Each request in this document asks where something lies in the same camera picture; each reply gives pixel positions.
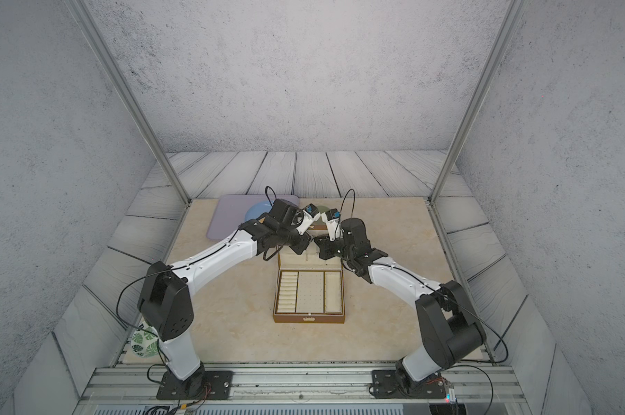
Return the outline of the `brown jewelry box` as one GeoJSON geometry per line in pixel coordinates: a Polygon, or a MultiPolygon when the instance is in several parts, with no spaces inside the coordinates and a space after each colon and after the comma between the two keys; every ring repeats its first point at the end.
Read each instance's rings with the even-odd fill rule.
{"type": "Polygon", "coordinates": [[[345,285],[340,258],[319,257],[311,242],[297,254],[291,247],[278,253],[278,277],[273,307],[276,323],[345,322],[345,285]]]}

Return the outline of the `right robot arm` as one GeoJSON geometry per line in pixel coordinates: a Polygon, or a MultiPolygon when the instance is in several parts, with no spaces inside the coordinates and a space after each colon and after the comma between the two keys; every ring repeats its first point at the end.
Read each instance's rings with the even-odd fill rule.
{"type": "Polygon", "coordinates": [[[423,278],[399,265],[371,245],[361,219],[331,225],[328,234],[315,237],[314,242],[321,259],[341,259],[344,268],[415,309],[422,345],[398,361],[400,387],[411,390],[433,380],[436,373],[452,368],[487,340],[462,285],[423,278]]]}

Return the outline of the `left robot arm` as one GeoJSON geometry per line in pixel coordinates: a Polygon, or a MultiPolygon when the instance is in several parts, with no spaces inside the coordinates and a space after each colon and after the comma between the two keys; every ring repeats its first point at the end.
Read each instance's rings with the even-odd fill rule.
{"type": "Polygon", "coordinates": [[[195,294],[243,261],[260,255],[268,261],[271,249],[290,247],[297,254],[303,253],[312,241],[307,230],[319,218],[314,204],[298,207],[277,199],[268,212],[245,221],[203,252],[171,265],[159,261],[150,266],[137,309],[155,329],[169,375],[184,382],[203,373],[203,363],[191,338],[195,294]]]}

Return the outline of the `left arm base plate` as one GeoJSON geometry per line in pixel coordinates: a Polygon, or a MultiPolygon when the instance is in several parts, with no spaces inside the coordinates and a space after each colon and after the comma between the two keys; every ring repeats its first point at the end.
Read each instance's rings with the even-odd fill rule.
{"type": "Polygon", "coordinates": [[[227,400],[231,390],[232,371],[202,371],[194,373],[187,380],[179,380],[167,372],[156,393],[157,400],[204,401],[227,400]]]}

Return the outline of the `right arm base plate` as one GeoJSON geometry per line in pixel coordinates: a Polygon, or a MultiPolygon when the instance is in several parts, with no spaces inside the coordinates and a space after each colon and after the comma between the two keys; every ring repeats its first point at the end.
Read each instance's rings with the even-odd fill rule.
{"type": "Polygon", "coordinates": [[[440,373],[411,380],[403,369],[373,370],[369,393],[376,399],[447,399],[447,386],[440,373]]]}

